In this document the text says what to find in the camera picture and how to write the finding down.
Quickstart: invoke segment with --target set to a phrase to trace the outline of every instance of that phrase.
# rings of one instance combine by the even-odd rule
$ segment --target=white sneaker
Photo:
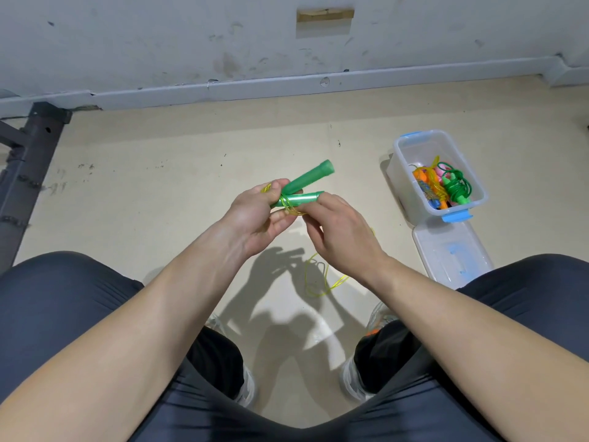
[[[396,319],[399,318],[383,302],[379,302],[372,311],[368,326],[366,326],[366,336],[376,334],[389,322]],[[354,363],[353,356],[348,358],[343,364],[339,373],[339,383],[345,393],[360,402],[364,403],[375,395],[367,392],[362,384],[362,379],[360,378],[360,373],[358,373],[356,363]]]
[[[221,319],[215,315],[214,313],[207,319],[205,326],[209,329],[212,329],[223,336],[227,336],[225,333],[225,327],[221,322]],[[233,399],[234,402],[243,406],[244,408],[249,408],[254,399],[256,398],[256,382],[254,381],[254,376],[252,372],[247,368],[247,366],[243,365],[243,385],[239,390],[239,394],[236,398]]]

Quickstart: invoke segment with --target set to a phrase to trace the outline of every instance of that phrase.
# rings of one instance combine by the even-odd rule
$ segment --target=black pants
[[[77,253],[27,260],[0,277],[0,401],[143,285]],[[589,264],[534,256],[460,290],[589,359]],[[134,441],[495,441],[493,431],[399,323],[356,361],[375,398],[313,428],[286,427],[230,400],[243,382],[232,342],[203,329]]]

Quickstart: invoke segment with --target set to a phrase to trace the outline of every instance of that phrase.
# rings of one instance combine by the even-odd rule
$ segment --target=white baseboard
[[[462,64],[409,66],[308,76],[210,82],[142,90],[77,91],[28,98],[0,99],[0,118],[26,116],[33,102],[61,108],[95,105],[102,110],[159,107],[206,101],[271,98],[434,82],[459,82],[541,74],[550,86],[589,83],[589,68],[571,68],[558,56],[489,60]]]

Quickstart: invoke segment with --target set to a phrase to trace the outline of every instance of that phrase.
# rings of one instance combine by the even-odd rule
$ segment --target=metal leg
[[[0,121],[0,142],[11,148],[0,174],[0,273],[17,256],[22,237],[71,112],[50,103],[34,103],[24,128]]]

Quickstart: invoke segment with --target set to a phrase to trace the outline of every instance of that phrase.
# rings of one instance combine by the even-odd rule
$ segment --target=floor
[[[536,77],[78,112],[18,261],[74,250],[149,282],[239,192],[329,158],[336,173],[313,188],[348,200],[389,254],[423,271],[383,169],[398,136],[432,128],[454,137],[490,193],[471,222],[495,266],[545,252],[589,260],[587,125],[589,87],[549,89]],[[259,382],[256,411],[295,427],[354,406],[337,368],[377,302],[353,281],[309,298],[313,252],[298,219],[217,307]]]

